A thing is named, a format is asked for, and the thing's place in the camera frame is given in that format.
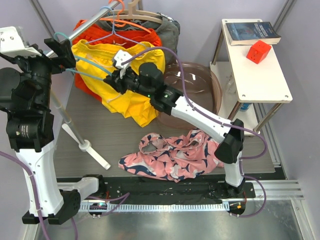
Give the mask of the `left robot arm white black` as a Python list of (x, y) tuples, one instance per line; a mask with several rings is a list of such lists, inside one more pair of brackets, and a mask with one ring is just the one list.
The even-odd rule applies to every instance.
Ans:
[(87, 174), (70, 189), (58, 187), (54, 168), (54, 115), (50, 110), (52, 75), (76, 65), (68, 40), (47, 38), (44, 43), (56, 57), (49, 58), (36, 44), (2, 48), (0, 56), (19, 69), (0, 71), (0, 109), (7, 114), (6, 133), (14, 160), (24, 168), (29, 193), (29, 210), (24, 224), (48, 220), (62, 225), (75, 216), (81, 202), (93, 196), (100, 200), (107, 192), (103, 176)]

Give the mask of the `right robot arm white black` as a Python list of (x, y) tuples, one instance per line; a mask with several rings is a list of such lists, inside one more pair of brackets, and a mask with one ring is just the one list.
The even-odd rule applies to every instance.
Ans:
[(226, 193), (233, 198), (243, 193), (245, 178), (239, 163), (244, 148), (244, 123), (241, 120), (220, 118), (187, 101), (181, 91), (165, 84), (163, 73), (154, 63), (143, 63), (138, 72), (131, 67), (116, 69), (103, 82), (120, 94), (132, 91), (148, 97), (157, 111), (182, 119), (212, 137), (218, 143), (214, 155), (224, 163)]

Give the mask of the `pink whale print shorts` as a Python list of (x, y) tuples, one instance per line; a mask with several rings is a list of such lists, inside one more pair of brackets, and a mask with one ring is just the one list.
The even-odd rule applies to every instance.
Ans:
[(137, 176), (178, 183), (224, 167), (215, 156), (218, 143), (197, 128), (179, 137), (148, 133), (138, 147), (118, 161), (120, 169)]

